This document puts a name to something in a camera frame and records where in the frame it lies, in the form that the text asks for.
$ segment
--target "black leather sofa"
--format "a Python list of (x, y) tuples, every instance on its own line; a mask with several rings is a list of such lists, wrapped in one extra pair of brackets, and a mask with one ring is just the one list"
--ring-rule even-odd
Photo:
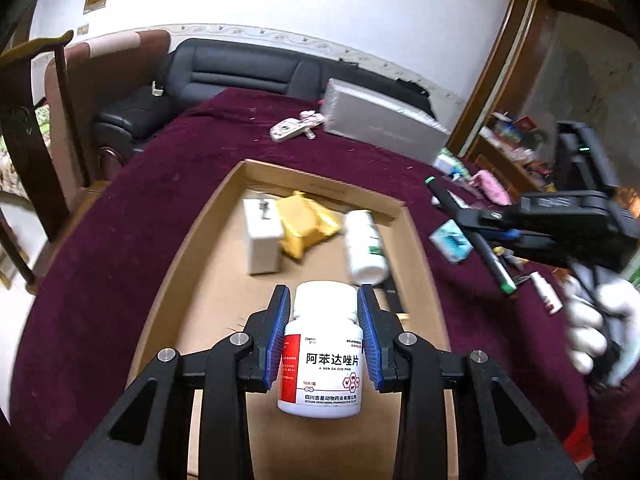
[(369, 88), (433, 116), (429, 93), (413, 83), (392, 80), (343, 61), (291, 50), (219, 40), (190, 39), (168, 54), (156, 77), (161, 96), (151, 86), (101, 110), (92, 141), (107, 178), (145, 149), (165, 124), (229, 87), (275, 92), (318, 101), (330, 78)]

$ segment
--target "red label section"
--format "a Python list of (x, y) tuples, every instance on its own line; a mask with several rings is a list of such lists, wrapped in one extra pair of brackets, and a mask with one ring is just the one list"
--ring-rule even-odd
[(298, 387), (298, 355), (300, 354), (300, 334), (284, 336), (282, 345), (282, 386), (280, 399), (286, 402), (296, 402)]

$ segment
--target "blue and white packet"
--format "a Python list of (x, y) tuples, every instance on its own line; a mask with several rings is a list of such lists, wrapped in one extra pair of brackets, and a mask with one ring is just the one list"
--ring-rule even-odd
[(458, 264), (466, 259), (472, 246), (460, 227), (453, 220), (445, 222), (429, 237), (433, 245), (439, 248), (444, 257), (452, 264)]

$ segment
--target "yellow package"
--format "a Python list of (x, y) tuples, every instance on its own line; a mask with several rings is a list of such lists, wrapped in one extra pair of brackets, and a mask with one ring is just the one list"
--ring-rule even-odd
[(284, 227), (282, 249), (292, 258), (302, 258), (305, 249), (321, 242), (340, 230), (335, 215), (305, 194), (295, 191), (293, 195), (276, 200), (276, 208)]

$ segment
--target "white floor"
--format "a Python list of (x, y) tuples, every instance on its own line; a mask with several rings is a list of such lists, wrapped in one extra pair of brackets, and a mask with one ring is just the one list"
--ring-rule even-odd
[[(0, 208), (14, 229), (18, 243), (29, 256), (30, 266), (33, 266), (47, 240), (38, 217), (28, 205), (10, 195), (0, 194)], [(0, 408), (7, 419), (15, 355), (34, 300), (24, 285), (24, 279), (17, 272), (11, 289), (7, 290), (0, 284)]]

